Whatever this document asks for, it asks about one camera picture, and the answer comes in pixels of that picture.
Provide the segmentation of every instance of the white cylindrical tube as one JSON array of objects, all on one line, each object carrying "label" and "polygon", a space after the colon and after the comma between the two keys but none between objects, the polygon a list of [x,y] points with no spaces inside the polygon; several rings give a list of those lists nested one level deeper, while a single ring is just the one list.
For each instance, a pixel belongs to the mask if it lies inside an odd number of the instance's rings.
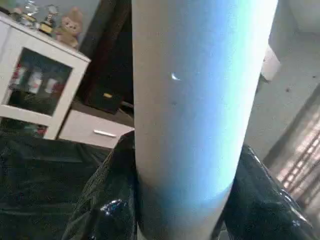
[{"label": "white cylindrical tube", "polygon": [[132,1],[146,239],[210,239],[235,177],[277,2]]}]

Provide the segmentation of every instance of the black plastic bag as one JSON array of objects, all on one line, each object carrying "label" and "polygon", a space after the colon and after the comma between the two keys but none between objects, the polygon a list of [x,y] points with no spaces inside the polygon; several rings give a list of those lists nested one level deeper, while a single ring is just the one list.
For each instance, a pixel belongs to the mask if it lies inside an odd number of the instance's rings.
[{"label": "black plastic bag", "polygon": [[134,132],[116,147],[84,187],[63,240],[134,240],[136,165]]},{"label": "black plastic bag", "polygon": [[247,146],[223,216],[233,240],[318,239],[300,207]]},{"label": "black plastic bag", "polygon": [[60,240],[108,151],[28,136],[0,137],[0,239]]}]

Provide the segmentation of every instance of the trophy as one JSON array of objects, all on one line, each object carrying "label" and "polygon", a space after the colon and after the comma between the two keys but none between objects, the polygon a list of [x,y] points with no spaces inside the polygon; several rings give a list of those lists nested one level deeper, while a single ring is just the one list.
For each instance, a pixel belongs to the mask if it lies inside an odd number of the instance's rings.
[{"label": "trophy", "polygon": [[54,5],[48,5],[46,8],[48,10],[48,15],[45,17],[44,21],[40,23],[39,31],[51,36],[51,33],[56,27],[56,22],[53,17],[59,14],[59,10],[58,7]]},{"label": "trophy", "polygon": [[33,29],[37,23],[37,19],[33,15],[39,12],[39,7],[35,4],[35,1],[27,0],[22,11],[23,13],[19,20],[20,24]]}]

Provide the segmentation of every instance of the teddy bear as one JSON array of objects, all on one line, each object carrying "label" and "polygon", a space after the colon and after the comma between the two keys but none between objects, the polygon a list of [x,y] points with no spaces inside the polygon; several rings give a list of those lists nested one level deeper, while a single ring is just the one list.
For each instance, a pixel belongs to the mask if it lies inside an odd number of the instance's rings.
[{"label": "teddy bear", "polygon": [[62,17],[61,26],[55,30],[56,39],[72,48],[78,46],[77,36],[83,27],[83,14],[78,7],[73,7]]}]

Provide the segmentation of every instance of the glass cabinet door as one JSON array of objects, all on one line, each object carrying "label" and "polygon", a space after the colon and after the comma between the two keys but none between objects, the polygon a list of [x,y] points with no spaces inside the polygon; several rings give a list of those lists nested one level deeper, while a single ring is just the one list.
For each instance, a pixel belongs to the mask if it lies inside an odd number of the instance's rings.
[{"label": "glass cabinet door", "polygon": [[47,127],[7,117],[0,119],[0,136],[32,136],[43,138]]},{"label": "glass cabinet door", "polygon": [[52,116],[72,68],[23,48],[3,104]]}]

